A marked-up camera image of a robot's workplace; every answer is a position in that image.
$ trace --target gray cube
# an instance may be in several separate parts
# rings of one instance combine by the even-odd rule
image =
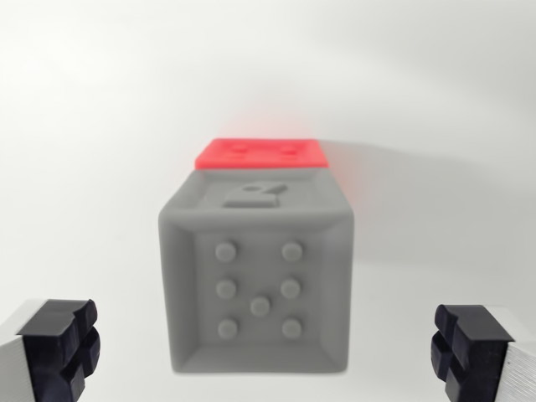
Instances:
[[[175,371],[347,367],[353,213],[328,169],[196,170],[159,228]]]

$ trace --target white backdrop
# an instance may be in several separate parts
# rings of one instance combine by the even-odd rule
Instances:
[[[93,298],[84,402],[445,401],[438,304],[536,331],[535,19],[532,1],[0,0],[0,321]],[[222,134],[323,139],[356,214],[345,374],[172,374],[157,213]]]

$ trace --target raised dot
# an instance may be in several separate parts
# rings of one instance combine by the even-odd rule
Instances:
[[[216,258],[219,262],[231,262],[236,257],[236,247],[229,241],[216,246]]]
[[[251,301],[251,314],[255,317],[265,317],[270,312],[270,300],[267,297],[259,296]]]
[[[216,285],[216,294],[219,298],[230,300],[236,295],[236,284],[231,279],[223,279]]]
[[[292,145],[285,145],[284,147],[281,147],[281,153],[284,153],[286,155],[294,155],[298,152],[296,147]]]
[[[220,338],[230,341],[238,334],[238,323],[231,318],[225,318],[218,325],[218,335]]]
[[[296,299],[302,292],[302,285],[294,278],[285,279],[281,283],[281,294],[286,299]]]
[[[303,248],[296,242],[290,242],[281,248],[283,258],[288,262],[296,262],[302,258]]]
[[[248,150],[248,147],[245,144],[234,144],[231,147],[231,151],[237,152],[237,153],[243,153]]]
[[[302,335],[302,323],[295,318],[288,318],[283,322],[281,331],[287,339],[298,339]]]

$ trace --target red plastic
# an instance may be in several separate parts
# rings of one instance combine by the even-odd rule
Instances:
[[[216,138],[195,160],[196,169],[327,168],[317,140]]]

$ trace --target black rubber tip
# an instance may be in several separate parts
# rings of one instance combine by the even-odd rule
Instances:
[[[451,402],[493,402],[508,343],[513,341],[484,306],[438,306],[431,359]]]
[[[95,303],[49,300],[20,330],[36,402],[76,402],[100,356]]]

